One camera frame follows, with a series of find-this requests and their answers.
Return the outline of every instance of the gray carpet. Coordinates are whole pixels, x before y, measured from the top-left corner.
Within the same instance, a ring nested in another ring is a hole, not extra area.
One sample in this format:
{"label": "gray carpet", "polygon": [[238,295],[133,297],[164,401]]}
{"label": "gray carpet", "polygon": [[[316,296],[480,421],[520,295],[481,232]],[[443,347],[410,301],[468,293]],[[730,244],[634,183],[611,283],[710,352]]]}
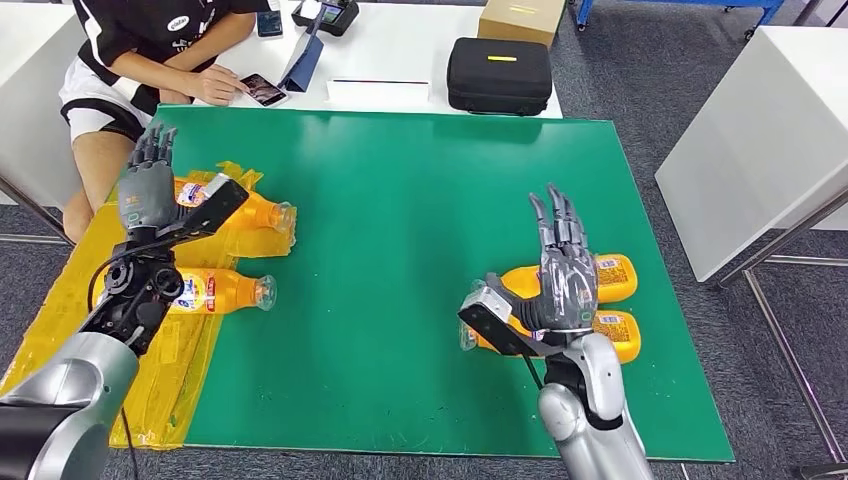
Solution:
{"label": "gray carpet", "polygon": [[[788,0],[773,23],[791,23],[800,8]],[[692,480],[788,479],[794,465],[828,461],[747,285],[716,291],[695,282],[653,178],[758,16],[755,9],[726,14],[720,7],[601,0],[585,32],[575,31],[573,15],[564,19],[551,50],[564,115],[615,121],[736,454],[731,465],[687,465]],[[0,231],[35,228],[16,207],[0,208]],[[814,232],[790,250],[848,257],[848,236]],[[0,367],[11,360],[67,253],[0,244],[6,296],[0,327],[7,333],[0,338]],[[842,347],[848,271],[765,265],[757,275],[833,428],[848,442],[848,352]],[[559,462],[544,460],[182,449],[142,451],[139,461],[144,479],[565,477]],[[654,471],[660,480],[684,479],[678,464],[656,463]],[[112,452],[104,478],[131,478],[126,451]]]}

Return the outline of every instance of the robot finger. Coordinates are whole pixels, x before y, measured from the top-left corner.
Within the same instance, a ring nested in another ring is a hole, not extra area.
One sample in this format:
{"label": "robot finger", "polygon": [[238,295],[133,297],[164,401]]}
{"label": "robot finger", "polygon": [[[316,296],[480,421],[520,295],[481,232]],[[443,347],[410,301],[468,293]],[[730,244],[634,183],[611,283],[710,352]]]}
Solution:
{"label": "robot finger", "polygon": [[536,211],[536,221],[539,224],[539,242],[542,244],[542,251],[544,252],[549,248],[556,247],[556,236],[545,215],[545,203],[535,193],[530,194],[530,203],[533,205],[533,210]]}
{"label": "robot finger", "polygon": [[583,228],[583,220],[581,220],[580,216],[577,215],[577,210],[574,208],[574,203],[568,200],[568,198],[565,198],[565,218],[568,219],[572,224],[572,243],[574,243],[575,245],[579,244],[583,247],[588,247],[589,238],[586,236],[586,230]]}
{"label": "robot finger", "polygon": [[158,123],[145,134],[146,145],[144,147],[144,161],[155,162],[159,158],[159,133],[162,131],[162,124]]}
{"label": "robot finger", "polygon": [[144,151],[148,140],[149,137],[147,136],[147,133],[145,133],[138,139],[137,142],[135,142],[135,147],[130,153],[130,158],[127,161],[127,168],[138,166],[144,161]]}
{"label": "robot finger", "polygon": [[169,167],[173,161],[171,147],[174,145],[174,137],[177,136],[177,129],[170,128],[165,135],[162,136],[162,148],[159,149],[159,160],[162,160]]}
{"label": "robot finger", "polygon": [[551,202],[554,205],[554,234],[558,247],[571,243],[571,232],[568,226],[569,218],[566,215],[570,202],[556,185],[548,184],[548,196],[551,197]]}

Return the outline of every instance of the black cable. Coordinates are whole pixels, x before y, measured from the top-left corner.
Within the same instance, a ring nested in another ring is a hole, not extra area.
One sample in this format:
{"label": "black cable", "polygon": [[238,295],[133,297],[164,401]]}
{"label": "black cable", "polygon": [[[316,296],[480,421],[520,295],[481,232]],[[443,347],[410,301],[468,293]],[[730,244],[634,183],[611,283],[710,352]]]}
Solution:
{"label": "black cable", "polygon": [[130,458],[133,461],[133,478],[139,480],[138,476],[138,460],[135,458],[135,448],[132,446],[132,435],[130,435],[130,422],[127,421],[127,411],[121,407],[121,420],[124,421],[124,433],[127,434],[127,447],[130,451]]}
{"label": "black cable", "polygon": [[542,381],[539,379],[539,373],[536,372],[536,366],[533,365],[533,362],[530,360],[530,357],[527,354],[522,353],[522,357],[524,357],[524,363],[527,364],[527,370],[530,370],[530,375],[533,375],[533,381],[536,382],[536,386],[539,387],[539,390],[542,389]]}
{"label": "black cable", "polygon": [[124,258],[128,255],[143,252],[145,250],[152,250],[154,248],[159,248],[159,247],[168,245],[170,243],[173,243],[173,241],[174,241],[173,238],[169,238],[169,239],[166,239],[166,240],[160,240],[158,242],[153,242],[150,245],[142,245],[140,247],[131,248],[131,249],[123,251],[123,252],[121,252],[117,255],[112,255],[111,257],[109,257],[108,260],[101,263],[100,266],[97,267],[97,269],[94,270],[94,273],[91,274],[91,280],[88,281],[88,294],[86,294],[86,297],[85,297],[86,305],[88,306],[88,313],[91,313],[91,311],[94,310],[94,305],[91,303],[92,302],[91,296],[94,294],[94,285],[97,283],[97,278],[100,275],[100,272],[102,272],[104,268],[108,267],[113,262],[118,261],[118,260],[120,260],[120,259],[122,259],[122,258]]}

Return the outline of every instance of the black case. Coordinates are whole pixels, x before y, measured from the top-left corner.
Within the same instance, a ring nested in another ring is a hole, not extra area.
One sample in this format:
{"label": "black case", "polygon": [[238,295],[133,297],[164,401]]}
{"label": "black case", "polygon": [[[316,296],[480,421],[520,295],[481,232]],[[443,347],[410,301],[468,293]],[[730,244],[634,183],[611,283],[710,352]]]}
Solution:
{"label": "black case", "polygon": [[[342,12],[339,13],[339,16],[336,17],[336,21],[333,23],[321,22],[318,30],[327,32],[334,37],[341,37],[347,31],[348,27],[350,27],[350,24],[353,23],[353,19],[359,15],[359,5],[357,5],[356,0],[326,0],[322,3],[339,7],[342,9]],[[300,16],[300,8],[301,5],[298,5],[292,12],[294,24],[299,27],[312,25],[313,19]]]}
{"label": "black case", "polygon": [[541,43],[460,38],[453,45],[448,102],[457,110],[538,115],[551,89],[551,60]]}

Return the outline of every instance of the robotic arm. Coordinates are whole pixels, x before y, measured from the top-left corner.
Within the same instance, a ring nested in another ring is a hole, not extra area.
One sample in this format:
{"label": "robotic arm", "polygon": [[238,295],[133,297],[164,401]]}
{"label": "robotic arm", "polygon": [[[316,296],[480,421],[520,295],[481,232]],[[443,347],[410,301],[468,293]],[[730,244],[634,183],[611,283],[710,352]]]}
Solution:
{"label": "robotic arm", "polygon": [[182,294],[172,248],[215,233],[247,199],[218,175],[194,209],[176,204],[171,147],[176,130],[142,137],[118,184],[124,243],[108,266],[105,297],[46,365],[0,398],[0,478],[98,478],[109,431],[168,309]]}
{"label": "robotic arm", "polygon": [[[459,317],[505,355],[544,356],[547,372],[538,407],[574,480],[652,480],[645,448],[636,432],[612,342],[592,332],[598,307],[594,257],[571,203],[552,184],[554,223],[534,194],[542,246],[541,294],[522,299],[494,273],[472,292]],[[510,314],[524,328],[542,331],[542,341],[518,333]]]}

